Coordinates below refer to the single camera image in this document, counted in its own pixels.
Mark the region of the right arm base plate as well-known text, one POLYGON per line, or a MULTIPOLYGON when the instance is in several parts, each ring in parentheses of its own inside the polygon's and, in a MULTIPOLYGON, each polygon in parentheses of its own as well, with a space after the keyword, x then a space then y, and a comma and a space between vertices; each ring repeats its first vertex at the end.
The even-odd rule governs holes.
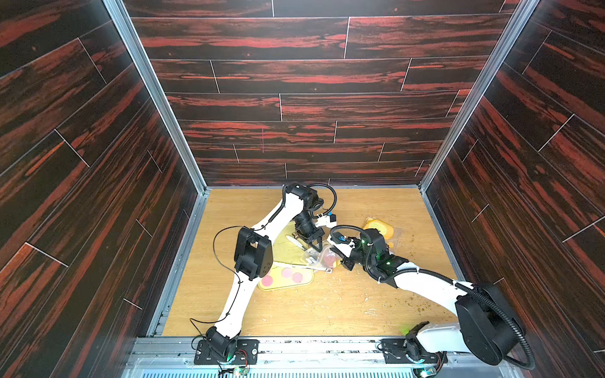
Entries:
POLYGON ((382 339, 375 344, 386 364, 444 365, 447 354, 426 351, 417 340, 382 339))

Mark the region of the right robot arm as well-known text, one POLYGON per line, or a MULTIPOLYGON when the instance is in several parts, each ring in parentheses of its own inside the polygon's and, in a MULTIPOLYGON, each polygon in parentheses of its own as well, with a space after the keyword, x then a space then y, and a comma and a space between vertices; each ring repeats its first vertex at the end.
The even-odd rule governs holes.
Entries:
POLYGON ((423 269, 390 252, 376 228, 353 229, 359 236, 345 236, 347 226, 338 225, 328 239, 346 269, 361 266, 378 284, 420 295, 457 317, 455 323, 424 321, 414 326, 400 348, 409 362, 440 369, 448 353, 463 353, 487 365, 507 362, 527 371, 535 369, 524 326, 494 284, 473 284, 423 269))

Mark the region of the clear resealable bag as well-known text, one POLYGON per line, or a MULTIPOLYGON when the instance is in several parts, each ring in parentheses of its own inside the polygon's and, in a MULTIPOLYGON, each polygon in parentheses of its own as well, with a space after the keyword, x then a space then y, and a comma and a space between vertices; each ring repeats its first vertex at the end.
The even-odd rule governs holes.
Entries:
POLYGON ((329 244, 324 245, 324 247, 321 251, 317 251, 315 249, 314 249, 314 251, 316 251, 320 254, 320 257, 319 257, 320 263, 322 263, 324 266, 332 268, 332 271, 334 271, 334 269, 337 268, 342 261, 342 258, 340 257, 340 255, 338 255, 336 252, 332 251, 331 245, 329 245, 329 244))

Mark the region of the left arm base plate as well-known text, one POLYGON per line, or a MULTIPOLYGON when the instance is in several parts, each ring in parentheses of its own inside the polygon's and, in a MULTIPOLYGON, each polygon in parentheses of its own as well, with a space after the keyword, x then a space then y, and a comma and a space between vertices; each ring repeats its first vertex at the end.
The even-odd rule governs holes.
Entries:
POLYGON ((194 365, 256 365, 259 340, 200 340, 195 348, 194 365))

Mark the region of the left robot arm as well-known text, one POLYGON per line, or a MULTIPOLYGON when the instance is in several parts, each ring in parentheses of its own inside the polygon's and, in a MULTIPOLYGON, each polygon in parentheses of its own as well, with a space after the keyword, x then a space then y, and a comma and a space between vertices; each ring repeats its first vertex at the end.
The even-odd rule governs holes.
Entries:
POLYGON ((195 355, 208 357, 211 362, 231 362, 238 351, 237 343, 247 307, 257 285, 274 265, 273 245, 277 236, 290 222, 308 248, 323 249, 326 228, 337 225, 333 209, 337 192, 328 184, 288 184, 281 189, 279 203, 260 222, 252 227, 238 226, 233 268, 233 286, 225 308, 217 321, 209 321, 210 328, 198 334, 195 355))

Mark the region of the metal tongs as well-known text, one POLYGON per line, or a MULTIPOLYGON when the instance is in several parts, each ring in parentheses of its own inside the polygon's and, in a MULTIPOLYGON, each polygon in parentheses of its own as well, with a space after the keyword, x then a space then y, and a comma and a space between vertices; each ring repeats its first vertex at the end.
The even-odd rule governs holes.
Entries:
POLYGON ((303 250, 303 255, 302 255, 301 260, 304 262, 304 268, 313 269, 316 271, 324 271, 327 274, 332 273, 332 268, 324 266, 322 263, 320 263, 320 259, 319 259, 320 254, 318 252, 314 251, 313 248, 305 248, 304 245, 293 236, 287 235, 287 236, 285 236, 285 238, 290 243, 292 243, 299 249, 303 250))

